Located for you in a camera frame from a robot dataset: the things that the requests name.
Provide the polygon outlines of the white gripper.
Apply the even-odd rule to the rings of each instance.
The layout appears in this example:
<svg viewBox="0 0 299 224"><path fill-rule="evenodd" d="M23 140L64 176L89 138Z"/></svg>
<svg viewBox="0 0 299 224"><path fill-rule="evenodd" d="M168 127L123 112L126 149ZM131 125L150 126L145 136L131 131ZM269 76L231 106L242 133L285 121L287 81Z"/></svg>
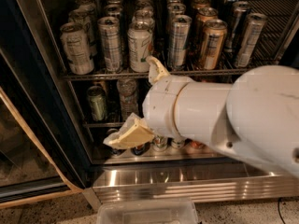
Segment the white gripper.
<svg viewBox="0 0 299 224"><path fill-rule="evenodd" d="M138 147L151 141L154 133L171 138L181 137L175 124L175 105L179 93L192 79L170 75L154 56L148 56L146 61L152 87L142 104L144 119L132 113L117 132L104 139L103 143L109 147Z"/></svg>

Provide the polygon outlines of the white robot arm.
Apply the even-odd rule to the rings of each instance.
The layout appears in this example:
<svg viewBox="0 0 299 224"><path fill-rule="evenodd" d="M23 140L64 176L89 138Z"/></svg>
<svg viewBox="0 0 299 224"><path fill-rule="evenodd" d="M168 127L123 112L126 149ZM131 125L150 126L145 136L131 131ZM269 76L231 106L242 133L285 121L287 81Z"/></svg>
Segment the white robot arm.
<svg viewBox="0 0 299 224"><path fill-rule="evenodd" d="M143 116L131 114L105 145L127 149L156 135L191 139L266 172L299 177L298 70L265 65L224 84L172 75L153 56L147 62Z"/></svg>

